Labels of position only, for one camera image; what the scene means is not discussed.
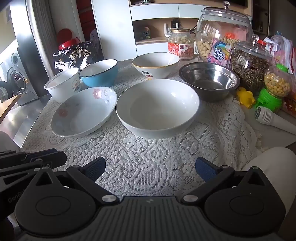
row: microphone handle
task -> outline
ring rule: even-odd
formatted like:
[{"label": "microphone handle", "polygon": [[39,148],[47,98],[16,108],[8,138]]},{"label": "microphone handle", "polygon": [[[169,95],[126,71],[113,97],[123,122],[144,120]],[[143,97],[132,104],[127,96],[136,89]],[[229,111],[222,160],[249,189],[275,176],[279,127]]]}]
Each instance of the microphone handle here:
[{"label": "microphone handle", "polygon": [[270,125],[296,135],[296,126],[278,116],[277,114],[273,114],[273,120],[271,121]]}]

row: silver screw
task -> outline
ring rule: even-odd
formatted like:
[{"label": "silver screw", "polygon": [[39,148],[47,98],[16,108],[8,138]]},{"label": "silver screw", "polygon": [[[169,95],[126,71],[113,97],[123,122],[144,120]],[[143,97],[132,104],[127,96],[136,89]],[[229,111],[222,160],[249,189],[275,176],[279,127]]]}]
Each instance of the silver screw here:
[{"label": "silver screw", "polygon": [[184,200],[185,202],[195,202],[195,201],[198,200],[198,197],[195,196],[195,195],[185,195],[185,196],[183,197],[183,200]]},{"label": "silver screw", "polygon": [[114,202],[116,200],[116,196],[114,195],[105,195],[102,197],[104,202]]}]

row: blue bowl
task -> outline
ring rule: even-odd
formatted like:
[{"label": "blue bowl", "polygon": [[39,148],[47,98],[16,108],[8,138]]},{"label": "blue bowl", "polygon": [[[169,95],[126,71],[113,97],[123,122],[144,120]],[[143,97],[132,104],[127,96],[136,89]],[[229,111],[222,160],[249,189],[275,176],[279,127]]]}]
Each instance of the blue bowl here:
[{"label": "blue bowl", "polygon": [[105,59],[93,63],[80,71],[79,76],[89,87],[110,87],[118,73],[118,61],[116,59]]}]

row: bowl rim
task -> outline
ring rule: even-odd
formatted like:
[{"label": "bowl rim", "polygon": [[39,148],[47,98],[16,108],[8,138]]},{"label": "bowl rim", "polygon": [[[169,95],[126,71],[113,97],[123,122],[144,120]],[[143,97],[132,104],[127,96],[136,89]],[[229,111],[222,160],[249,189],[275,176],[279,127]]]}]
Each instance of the bowl rim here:
[{"label": "bowl rim", "polygon": [[[182,83],[181,81],[178,81],[178,80],[171,80],[171,79],[154,79],[154,80],[147,80],[147,81],[151,82],[151,81],[155,81],[155,80],[157,80],[157,81],[159,81],[159,80],[170,80],[170,81],[174,81],[174,82],[178,82],[178,83],[184,84],[184,83]],[[143,81],[143,82],[137,83],[137,84],[135,84],[135,85],[142,84],[142,83],[145,83],[145,82],[146,82],[146,81]],[[197,99],[198,99],[198,107],[197,107],[197,110],[196,110],[196,112],[194,113],[194,115],[192,115],[188,120],[182,122],[181,124],[179,124],[179,125],[177,125],[177,126],[173,126],[173,127],[169,127],[169,128],[165,128],[165,129],[157,129],[157,130],[155,130],[155,129],[143,129],[143,128],[135,127],[135,126],[133,126],[133,125],[127,123],[126,121],[124,121],[124,120],[118,115],[118,112],[117,112],[117,103],[118,103],[118,100],[120,99],[120,97],[123,95],[124,92],[122,92],[121,95],[120,95],[120,96],[118,97],[118,99],[117,99],[116,107],[115,107],[115,111],[116,111],[117,117],[120,119],[121,122],[123,121],[123,122],[126,123],[127,125],[129,125],[129,126],[131,126],[131,127],[133,127],[133,128],[136,128],[137,130],[141,130],[141,131],[166,131],[166,130],[172,130],[172,129],[178,128],[178,127],[180,127],[180,126],[186,124],[189,120],[191,120],[192,118],[194,118],[195,115],[196,115],[196,113],[198,112],[198,110],[199,110],[199,108],[200,108],[200,97],[199,97],[199,95],[196,93],[196,91],[194,91],[194,89],[192,89],[192,90],[193,90],[193,93],[196,94]]]},{"label": "bowl rim", "polygon": [[[112,110],[110,111],[110,113],[109,113],[109,114],[107,115],[107,117],[106,117],[106,118],[109,118],[109,116],[112,114],[114,108],[116,107],[116,103],[117,103],[117,100],[118,100],[118,98],[117,98],[117,93],[116,93],[113,89],[111,89],[111,88],[109,88],[109,87],[105,87],[105,86],[92,87],[92,88],[87,88],[87,89],[85,89],[85,90],[94,89],[94,88],[106,88],[106,89],[110,89],[112,92],[114,92],[114,94],[115,94],[115,96],[116,96],[116,101],[115,101],[115,104],[112,106]],[[85,91],[85,90],[82,90],[82,91],[78,92],[77,94],[71,96],[70,98],[66,99],[66,100],[65,100],[63,103],[61,103],[60,106],[55,110],[55,112],[54,112],[54,114],[53,114],[53,116],[52,116],[52,119],[51,119],[51,121],[50,121],[50,127],[51,127],[51,130],[52,130],[52,132],[53,132],[55,135],[57,135],[57,136],[59,136],[59,137],[78,137],[78,136],[82,135],[83,133],[92,130],[93,128],[95,128],[96,126],[98,126],[100,123],[102,123],[102,122],[106,119],[106,118],[104,118],[101,122],[99,122],[97,125],[93,126],[92,128],[89,128],[89,129],[87,129],[87,130],[85,130],[85,131],[83,131],[83,132],[76,133],[76,134],[73,134],[73,135],[60,135],[60,134],[57,134],[57,133],[52,129],[52,120],[53,120],[53,117],[54,117],[54,115],[57,113],[58,109],[62,106],[62,104],[64,104],[64,103],[65,103],[66,101],[68,101],[69,99],[74,98],[74,96],[78,95],[79,93],[81,93],[81,92],[83,92],[83,91]]]},{"label": "bowl rim", "polygon": [[[133,59],[133,61],[134,61],[136,58],[139,58],[139,57],[144,56],[144,55],[147,55],[147,54],[152,54],[152,53],[145,53],[145,54],[142,54],[142,55],[140,55],[140,56],[138,56],[138,57],[135,57],[135,58]],[[176,63],[174,63],[174,64],[177,64],[177,63],[180,62],[180,57],[179,57],[178,55],[175,55],[175,56],[177,56],[177,57],[179,58],[179,60],[178,60]],[[135,65],[135,64],[133,63],[133,61],[131,62],[133,66],[138,67],[138,68],[144,68],[144,69],[160,69],[160,68],[165,68],[165,67],[169,67],[169,66],[174,65],[174,64],[170,64],[170,65],[159,66],[159,67],[143,67],[143,66]]]},{"label": "bowl rim", "polygon": [[[102,62],[102,61],[105,61],[105,60],[115,60],[115,61],[116,61],[116,64],[115,64],[114,66],[112,66],[111,68],[109,68],[109,69],[107,69],[107,70],[105,70],[105,71],[103,71],[103,72],[101,72],[101,73],[98,73],[98,74],[93,74],[93,75],[88,75],[88,76],[81,76],[81,75],[80,75],[81,72],[82,72],[83,70],[85,70],[86,68],[90,67],[90,66],[93,65],[93,64],[96,64],[96,63],[99,63],[99,62]],[[93,76],[95,76],[95,75],[102,74],[102,73],[104,73],[104,72],[106,72],[106,71],[108,71],[108,70],[114,68],[117,64],[118,64],[118,61],[117,61],[116,59],[114,59],[114,58],[109,58],[109,59],[104,59],[104,60],[97,61],[97,62],[95,62],[95,63],[90,64],[89,66],[86,66],[84,69],[82,69],[82,70],[79,72],[79,77],[80,77],[80,78],[88,78],[88,77],[93,77]]]},{"label": "bowl rim", "polygon": [[[61,75],[64,74],[65,72],[70,72],[70,70],[73,71],[73,69],[76,69],[76,72],[75,72],[75,74],[73,74],[70,78],[64,80],[63,82],[61,82],[61,83],[59,83],[59,84],[57,84],[57,85],[55,85],[55,86],[47,87],[47,85],[49,85],[53,80],[55,80],[56,78],[58,78],[59,76],[61,76]],[[53,76],[50,80],[48,80],[48,81],[45,83],[45,85],[44,85],[44,89],[46,89],[46,90],[52,90],[52,89],[55,89],[56,87],[59,87],[59,85],[65,83],[67,80],[71,79],[74,75],[78,74],[78,72],[79,72],[79,68],[77,68],[77,67],[70,68],[70,69],[65,69],[65,70],[63,70],[62,72],[60,72],[60,73],[56,74],[55,76]]]},{"label": "bowl rim", "polygon": [[[214,64],[214,63],[206,63],[206,62],[192,62],[192,63],[194,63],[194,64],[195,64],[195,63]],[[234,90],[234,89],[236,89],[236,88],[240,85],[240,78],[238,77],[238,75],[237,75],[234,71],[232,71],[231,69],[227,69],[226,67],[221,66],[221,65],[219,65],[219,64],[214,64],[214,65],[218,65],[218,66],[220,66],[220,67],[222,67],[222,68],[225,68],[225,69],[229,70],[230,72],[232,72],[232,73],[234,74],[234,76],[237,78],[237,83],[236,83],[236,85],[235,85],[235,86],[232,86],[231,88],[228,88],[228,89],[209,89],[209,88],[202,88],[202,87],[195,86],[195,85],[189,83],[189,82],[183,77],[183,75],[182,75],[182,70],[185,69],[187,66],[189,66],[189,65],[192,64],[192,63],[186,64],[186,65],[182,66],[182,67],[179,69],[179,76],[180,76],[180,78],[181,78],[183,81],[185,81],[189,86],[192,86],[192,87],[194,87],[194,88],[198,88],[198,89],[201,89],[201,90],[207,90],[207,91],[226,92],[226,91]]]}]

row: gold lid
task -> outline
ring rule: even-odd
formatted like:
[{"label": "gold lid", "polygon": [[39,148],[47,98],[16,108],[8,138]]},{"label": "gold lid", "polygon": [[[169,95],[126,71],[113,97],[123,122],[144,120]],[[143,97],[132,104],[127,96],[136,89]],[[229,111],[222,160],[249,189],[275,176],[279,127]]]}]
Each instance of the gold lid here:
[{"label": "gold lid", "polygon": [[190,33],[190,28],[171,28],[172,33]]}]

